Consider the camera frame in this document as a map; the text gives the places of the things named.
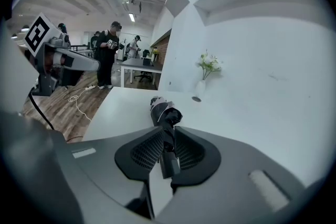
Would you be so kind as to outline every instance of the pants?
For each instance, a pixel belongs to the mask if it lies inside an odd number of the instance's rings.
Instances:
[[[135,50],[130,50],[127,54],[127,59],[135,58]]]
[[[113,61],[111,61],[111,59],[101,61],[100,64],[101,66],[97,71],[98,86],[100,87],[104,85],[112,85],[111,73],[112,73]]]

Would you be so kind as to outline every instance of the white cable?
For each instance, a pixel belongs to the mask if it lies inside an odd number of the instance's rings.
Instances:
[[[85,114],[84,112],[80,111],[79,107],[77,106],[77,100],[80,98],[80,96],[82,95],[82,93],[84,93],[84,92],[86,92],[86,91],[87,91],[86,89],[83,90],[83,91],[80,93],[79,96],[78,96],[78,95],[71,96],[71,97],[69,98],[68,102],[70,102],[70,103],[72,103],[72,102],[76,102],[76,107],[77,107],[78,111],[79,111],[80,113],[82,113],[83,115],[85,115],[85,117],[86,117],[89,121],[91,121],[91,119],[90,119],[88,116],[86,116],[86,114]]]

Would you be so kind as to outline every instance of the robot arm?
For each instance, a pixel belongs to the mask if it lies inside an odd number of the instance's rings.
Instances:
[[[74,86],[84,71],[97,71],[100,63],[70,50],[69,36],[43,13],[33,22],[24,42],[39,72],[33,95],[50,96],[57,86]]]

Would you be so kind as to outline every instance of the white desk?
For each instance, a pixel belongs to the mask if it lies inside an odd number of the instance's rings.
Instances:
[[[235,106],[231,104],[230,99],[218,102],[209,98],[197,103],[191,99],[191,93],[114,87],[93,117],[83,141],[123,135],[152,127],[150,101],[156,95],[173,101],[175,107],[180,110],[183,118],[177,125],[247,143],[277,161],[300,180],[304,179],[302,174],[305,172],[305,166],[293,165],[292,160],[301,158],[305,148],[302,147],[301,151],[287,152],[284,152],[283,147],[275,148],[275,143],[283,143],[282,137],[275,141],[262,132],[251,131],[251,123],[243,121],[243,115],[233,110]]]
[[[152,82],[152,84],[154,85],[155,78],[156,78],[156,73],[159,73],[159,74],[162,73],[162,65],[159,64],[158,62],[154,62],[153,66],[144,66],[142,63],[143,63],[143,59],[135,59],[135,58],[131,58],[131,59],[126,60],[125,62],[120,63],[120,66],[121,66],[121,87],[122,88],[124,88],[124,82],[125,82],[125,69],[130,69],[131,70],[131,78],[130,78],[131,83],[132,83],[132,80],[133,80],[133,70],[139,70],[139,71],[154,73],[153,82]]]

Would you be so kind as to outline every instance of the black cable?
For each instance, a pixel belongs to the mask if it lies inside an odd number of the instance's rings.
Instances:
[[[72,139],[80,138],[80,137],[84,137],[84,136],[83,136],[83,135],[81,135],[81,136],[75,136],[75,137],[72,137],[72,138],[68,139],[66,142],[69,142],[69,141],[72,140]]]
[[[48,119],[46,118],[46,116],[44,116],[44,114],[42,113],[42,111],[40,110],[40,108],[39,108],[39,107],[37,106],[37,104],[35,103],[34,98],[33,98],[31,92],[29,93],[28,96],[29,96],[29,99],[30,99],[30,101],[32,102],[33,106],[34,106],[34,107],[36,108],[36,110],[38,111],[38,113],[40,113],[40,115],[42,116],[42,118],[49,124],[50,128],[51,128],[52,130],[54,130],[53,125],[50,123],[50,121],[48,121]]]

